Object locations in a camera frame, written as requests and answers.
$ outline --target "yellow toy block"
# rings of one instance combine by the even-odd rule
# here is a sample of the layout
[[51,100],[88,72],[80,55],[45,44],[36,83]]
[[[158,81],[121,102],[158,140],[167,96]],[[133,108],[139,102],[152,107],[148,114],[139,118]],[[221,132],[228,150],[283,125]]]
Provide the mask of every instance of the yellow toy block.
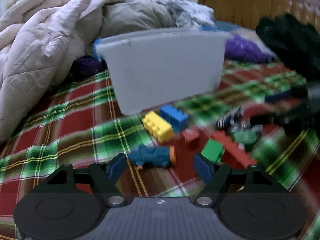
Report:
[[172,125],[151,111],[142,119],[144,128],[152,134],[159,143],[170,141],[173,137]]

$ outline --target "headboard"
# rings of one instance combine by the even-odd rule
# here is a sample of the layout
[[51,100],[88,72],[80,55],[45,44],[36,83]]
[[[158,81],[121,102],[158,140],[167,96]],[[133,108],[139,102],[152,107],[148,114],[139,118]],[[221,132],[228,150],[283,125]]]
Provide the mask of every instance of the headboard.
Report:
[[214,9],[218,21],[255,29],[263,16],[293,14],[302,23],[311,23],[320,32],[320,0],[198,0]]

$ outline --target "patterned blanket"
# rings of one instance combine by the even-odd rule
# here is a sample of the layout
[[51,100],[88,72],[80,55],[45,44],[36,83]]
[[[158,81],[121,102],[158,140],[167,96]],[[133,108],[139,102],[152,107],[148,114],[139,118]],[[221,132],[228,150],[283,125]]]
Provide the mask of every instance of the patterned blanket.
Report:
[[[286,100],[271,106],[263,104],[263,99],[304,82],[279,63],[226,61],[219,91],[175,103],[189,114],[190,126],[200,129],[199,145],[190,150],[175,135],[170,145],[175,146],[176,166],[139,172],[130,166],[117,188],[125,196],[195,197],[204,184],[193,170],[193,154],[205,145],[217,117],[238,105],[288,109],[297,102]],[[19,238],[12,217],[15,204],[60,165],[85,168],[96,161],[107,162],[120,152],[127,154],[139,144],[157,145],[144,130],[142,117],[122,116],[108,71],[44,96],[0,152],[0,239]],[[308,221],[301,239],[320,239],[320,155],[315,133],[308,130],[288,137],[279,127],[265,127],[252,155],[306,205]],[[77,187],[90,191],[88,185]]]

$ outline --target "beige comforter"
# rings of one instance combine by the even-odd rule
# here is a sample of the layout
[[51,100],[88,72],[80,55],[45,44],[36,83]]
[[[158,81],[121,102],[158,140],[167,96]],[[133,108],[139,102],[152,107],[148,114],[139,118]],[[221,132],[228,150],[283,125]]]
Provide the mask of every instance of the beige comforter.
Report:
[[92,45],[108,21],[102,7],[127,1],[20,0],[7,11],[0,19],[0,143]]

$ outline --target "purple cloth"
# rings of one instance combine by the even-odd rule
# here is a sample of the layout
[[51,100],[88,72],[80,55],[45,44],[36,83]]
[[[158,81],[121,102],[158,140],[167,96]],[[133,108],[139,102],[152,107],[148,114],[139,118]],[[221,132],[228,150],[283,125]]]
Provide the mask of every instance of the purple cloth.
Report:
[[255,64],[267,64],[273,61],[273,57],[262,53],[256,43],[234,33],[226,42],[225,58]]
[[71,66],[70,72],[64,83],[72,83],[82,81],[88,77],[92,77],[99,72],[107,69],[106,62],[99,62],[91,56],[84,56],[76,59]]

